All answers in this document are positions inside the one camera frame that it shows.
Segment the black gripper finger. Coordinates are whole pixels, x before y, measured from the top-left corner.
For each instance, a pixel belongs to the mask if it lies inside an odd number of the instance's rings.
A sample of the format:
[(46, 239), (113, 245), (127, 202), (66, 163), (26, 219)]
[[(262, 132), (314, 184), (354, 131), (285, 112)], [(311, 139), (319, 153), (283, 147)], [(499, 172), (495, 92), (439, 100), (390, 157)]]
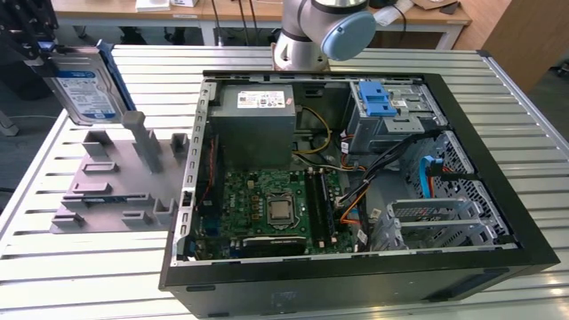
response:
[(53, 77), (57, 67), (50, 61), (57, 46), (53, 32), (29, 33), (23, 30), (7, 30), (7, 46), (19, 54), (26, 66), (41, 77)]

